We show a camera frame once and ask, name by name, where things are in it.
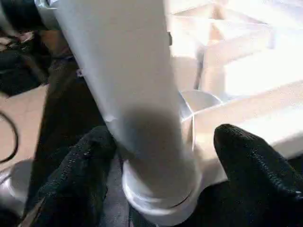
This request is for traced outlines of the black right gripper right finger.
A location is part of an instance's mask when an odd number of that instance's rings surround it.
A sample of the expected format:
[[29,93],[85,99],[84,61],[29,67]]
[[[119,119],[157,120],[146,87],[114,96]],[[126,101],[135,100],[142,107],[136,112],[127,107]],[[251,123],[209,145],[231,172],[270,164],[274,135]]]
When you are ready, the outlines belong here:
[[263,138],[222,124],[214,148],[249,226],[303,225],[303,177]]

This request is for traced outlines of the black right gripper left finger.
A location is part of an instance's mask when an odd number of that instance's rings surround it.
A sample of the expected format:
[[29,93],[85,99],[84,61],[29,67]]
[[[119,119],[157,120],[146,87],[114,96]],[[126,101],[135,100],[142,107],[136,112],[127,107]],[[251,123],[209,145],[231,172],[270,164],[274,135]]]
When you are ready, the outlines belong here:
[[29,201],[25,227],[97,227],[107,193],[116,144],[98,126],[73,145],[60,165]]

